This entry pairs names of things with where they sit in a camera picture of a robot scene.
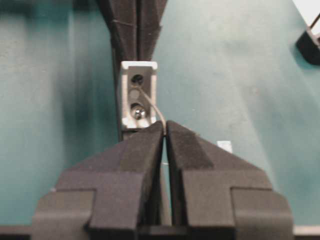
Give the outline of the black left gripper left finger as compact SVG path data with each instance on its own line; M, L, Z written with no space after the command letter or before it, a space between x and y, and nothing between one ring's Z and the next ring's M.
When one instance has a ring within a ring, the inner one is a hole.
M156 122L64 170L38 201L32 239L136 240L155 210L163 137Z

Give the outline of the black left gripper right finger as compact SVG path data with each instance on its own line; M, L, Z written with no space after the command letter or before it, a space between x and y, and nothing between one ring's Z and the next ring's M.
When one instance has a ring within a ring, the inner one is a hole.
M173 223L192 240L292 240L287 199L266 172L168 121Z

